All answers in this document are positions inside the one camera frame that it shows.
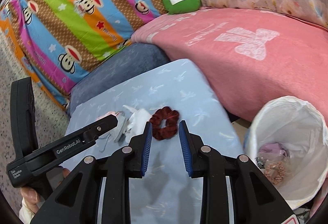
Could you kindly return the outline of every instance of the silver screw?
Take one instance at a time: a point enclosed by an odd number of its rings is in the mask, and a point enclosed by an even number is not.
[[[132,148],[130,146],[126,146],[122,149],[122,152],[125,153],[125,154],[131,153]]]
[[[204,146],[201,147],[201,150],[204,153],[208,153],[208,152],[211,151],[211,148],[209,146],[207,146],[207,145],[204,145]]]
[[[249,158],[248,158],[248,156],[247,155],[241,155],[241,156],[239,156],[239,159],[240,159],[240,161],[242,161],[242,162],[247,162],[248,160],[249,160]]]
[[[93,157],[92,157],[92,156],[87,156],[87,157],[84,159],[84,163],[87,163],[87,164],[92,163],[92,161],[93,161]]]

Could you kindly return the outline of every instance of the pink blanket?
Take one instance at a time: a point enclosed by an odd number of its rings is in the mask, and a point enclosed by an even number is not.
[[[273,12],[201,9],[162,15],[137,30],[171,60],[189,58],[220,102],[251,121],[262,106],[293,95],[328,117],[328,32]]]

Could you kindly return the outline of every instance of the blue-gray cushion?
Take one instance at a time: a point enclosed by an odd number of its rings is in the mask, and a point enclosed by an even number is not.
[[[68,114],[98,94],[138,76],[144,72],[169,63],[167,55],[156,45],[134,43],[102,63],[74,86]]]

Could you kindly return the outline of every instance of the white bow print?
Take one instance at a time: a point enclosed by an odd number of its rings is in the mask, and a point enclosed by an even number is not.
[[[266,56],[265,43],[279,36],[280,33],[272,30],[257,29],[256,32],[237,27],[222,33],[215,41],[240,42],[235,52],[249,56],[256,60],[263,60]]]

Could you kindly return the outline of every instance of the red star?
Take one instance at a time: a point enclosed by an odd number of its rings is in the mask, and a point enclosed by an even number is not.
[[[105,26],[104,22],[98,21],[98,24],[97,24],[98,29],[101,30],[104,26]]]

